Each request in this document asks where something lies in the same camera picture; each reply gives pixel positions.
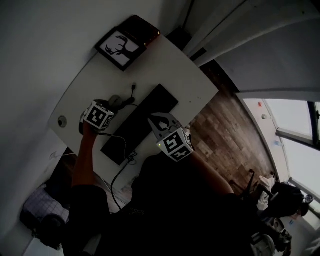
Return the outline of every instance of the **white wall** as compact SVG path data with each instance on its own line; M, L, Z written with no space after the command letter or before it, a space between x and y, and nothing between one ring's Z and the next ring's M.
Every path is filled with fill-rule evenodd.
M2 256L22 256L32 239L31 230L18 221L2 239L0 254Z
M319 92L319 29L320 19L289 25L251 40L216 61L241 92Z
M66 148L47 121L95 54L95 43L133 14L167 34L183 7L183 0L0 2L0 239L16 223L51 153Z
M318 231L320 228L320 218L318 218L313 212L310 210L308 213L303 216L303 219L309 223L311 227L313 227L314 230Z
M64 256L64 251L44 245L39 239L33 239L23 256Z
M315 253L315 250L317 250L320 246L320 229L316 231L315 236L312 239L312 242L308 244L307 248L304 250L303 254L301 256L311 256L317 255Z
M297 220L291 217L283 217L281 220L285 229L292 236L291 256L301 256L316 235L316 230L302 217Z
M201 25L212 14L214 9L222 3L221 0L196 0L194 1L185 30L194 36Z

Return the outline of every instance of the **deer head picture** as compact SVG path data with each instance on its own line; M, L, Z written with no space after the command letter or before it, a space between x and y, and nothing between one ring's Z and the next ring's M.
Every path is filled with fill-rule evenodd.
M116 31L100 46L100 48L120 65L124 66L130 59L135 58L135 51L139 46L120 32Z

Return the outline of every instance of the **black shirt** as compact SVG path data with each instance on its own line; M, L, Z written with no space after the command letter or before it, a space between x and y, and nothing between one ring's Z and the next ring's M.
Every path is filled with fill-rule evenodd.
M271 192L274 195L279 193L274 201L269 202L268 208L265 210L265 215L273 218L295 215L305 198L299 188L284 182L276 182Z
M102 234L96 256L251 255L252 217L243 202L234 194L216 196L187 161L163 169L168 160L152 156L145 161L132 185L131 203L116 214L110 214L103 189L72 188L64 254L79 254L91 237Z

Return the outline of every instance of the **white box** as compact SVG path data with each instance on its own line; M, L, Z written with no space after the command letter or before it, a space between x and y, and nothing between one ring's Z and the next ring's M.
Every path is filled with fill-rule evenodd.
M182 128L159 141L157 146L175 162L179 162L194 151L188 135Z
M108 127L114 115L115 114L113 112L93 101L84 116L84 121L88 122L98 130L104 130Z

